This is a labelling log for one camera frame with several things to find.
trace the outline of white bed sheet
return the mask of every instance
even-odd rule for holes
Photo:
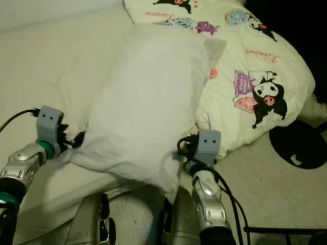
[[[80,117],[106,78],[131,27],[128,15],[120,6],[1,33],[0,121],[22,109],[46,104],[65,112],[64,121],[70,124],[68,137],[74,137],[80,131]],[[69,88],[67,81],[72,79],[80,80],[81,86]],[[68,91],[73,90],[78,103],[68,99]],[[326,120],[326,108],[312,105],[306,110],[309,117]],[[31,116],[20,117],[9,125],[0,135],[0,167],[5,165],[10,153],[35,140],[35,136],[35,119]],[[314,170],[294,168],[274,152],[265,134],[253,144],[228,154],[217,164],[217,170],[243,205],[251,226],[327,228],[327,165]],[[113,189],[108,193],[113,197],[130,188],[126,181],[112,181],[113,178],[71,164],[47,164],[37,174],[24,200],[16,243],[44,234],[71,219],[85,195]],[[185,175],[181,184],[191,189],[190,179]],[[151,234],[157,211],[152,212],[144,204],[135,205],[139,200],[125,196],[111,202],[111,216],[119,224],[118,245],[144,244]],[[231,206],[226,197],[223,202],[235,234]],[[145,216],[147,219],[141,226],[134,223],[139,224],[138,220]],[[265,236],[253,238],[253,244],[257,240],[258,245],[284,244],[283,237],[272,239],[271,243]]]

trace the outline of pink text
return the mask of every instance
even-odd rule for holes
[[[145,16],[158,16],[158,17],[164,17],[165,19],[171,20],[174,15],[167,14],[167,13],[158,13],[158,12],[145,12]]]
[[[272,54],[269,54],[269,53],[264,53],[264,52],[261,52],[261,51],[248,50],[248,49],[246,49],[245,52],[247,54],[254,54],[254,55],[260,55],[260,56],[267,57],[269,60],[271,60],[271,63],[277,62],[277,58],[279,57],[279,56],[275,56],[275,55],[272,55]]]

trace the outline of white pillowcase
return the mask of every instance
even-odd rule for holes
[[[135,25],[91,107],[73,163],[158,186],[173,202],[176,143],[194,125],[202,88],[225,46],[189,30]]]
[[[292,123],[313,92],[313,76],[298,52],[237,1],[125,0],[125,6],[134,23],[179,26],[227,41],[196,117],[200,129],[221,132],[219,158]]]

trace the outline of white wall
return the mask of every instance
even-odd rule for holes
[[[0,0],[0,32],[121,3],[122,0]]]

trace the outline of wire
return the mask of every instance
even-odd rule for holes
[[[13,115],[11,118],[9,118],[0,128],[0,133],[2,132],[2,130],[12,121],[14,120],[15,118],[25,114],[25,113],[32,113],[33,116],[37,116],[38,113],[39,113],[39,109],[37,108],[34,108],[34,109],[30,109],[30,110],[25,110],[25,111],[21,111],[19,113],[17,113],[16,115]]]
[[[236,207],[236,204],[235,204],[235,201],[234,201],[234,197],[233,197],[233,195],[232,195],[226,181],[221,177],[221,175],[217,171],[215,171],[214,169],[209,167],[207,164],[205,164],[205,163],[203,163],[203,162],[201,162],[201,161],[199,161],[199,160],[197,160],[197,159],[195,159],[193,157],[190,158],[190,160],[195,162],[195,163],[201,164],[201,166],[204,168],[204,170],[207,170],[207,171],[210,171],[211,173],[213,173],[215,175],[215,177],[218,178],[222,182],[224,187],[226,188],[227,194],[228,194],[228,196],[230,198],[231,206],[233,208],[234,216],[235,216],[235,223],[236,223],[237,235],[238,235],[238,238],[239,238],[239,244],[244,245],[239,214],[237,212],[237,207]]]
[[[223,192],[225,192],[225,193],[228,195],[227,190],[225,190],[225,189],[224,189],[223,187],[221,187],[220,185],[219,185],[219,187],[220,187],[220,189],[221,189]],[[246,216],[245,216],[245,212],[244,212],[244,209],[243,209],[242,205],[240,204],[240,202],[239,202],[236,198],[234,198],[234,201],[236,202],[237,206],[239,206],[239,209],[240,209],[240,211],[241,211],[241,213],[242,213],[245,227],[246,227],[246,228],[249,227],[249,224],[248,224],[248,222],[247,222],[247,218],[246,218]],[[251,245],[251,238],[250,238],[250,233],[249,233],[249,232],[246,232],[246,239],[247,239],[247,244],[248,244],[248,245]]]
[[[229,186],[227,185],[226,181],[222,178],[222,176],[216,170],[214,170],[212,167],[208,166],[204,162],[201,162],[201,161],[195,159],[193,156],[187,155],[187,153],[182,151],[182,149],[180,147],[180,144],[183,141],[191,142],[190,139],[193,141],[193,140],[196,139],[196,136],[192,135],[192,136],[180,139],[178,141],[178,143],[177,143],[178,154],[187,157],[188,161],[193,161],[193,162],[199,164],[200,166],[203,167],[203,170],[210,171],[211,173],[214,174],[215,178],[219,179],[222,182],[222,184],[226,188],[226,193],[228,194],[228,196],[230,198],[230,202],[231,202],[231,205],[232,205],[232,208],[233,208],[233,212],[234,212],[234,216],[235,216],[235,222],[236,222],[236,228],[237,228],[237,234],[238,234],[238,238],[239,238],[239,245],[244,245],[243,237],[242,237],[242,230],[241,230],[241,225],[240,225],[240,218],[239,218],[239,214],[238,214],[237,207],[236,207],[236,204],[235,204],[235,198],[233,197],[233,195],[232,195],[232,193],[231,193],[231,191],[229,189]]]

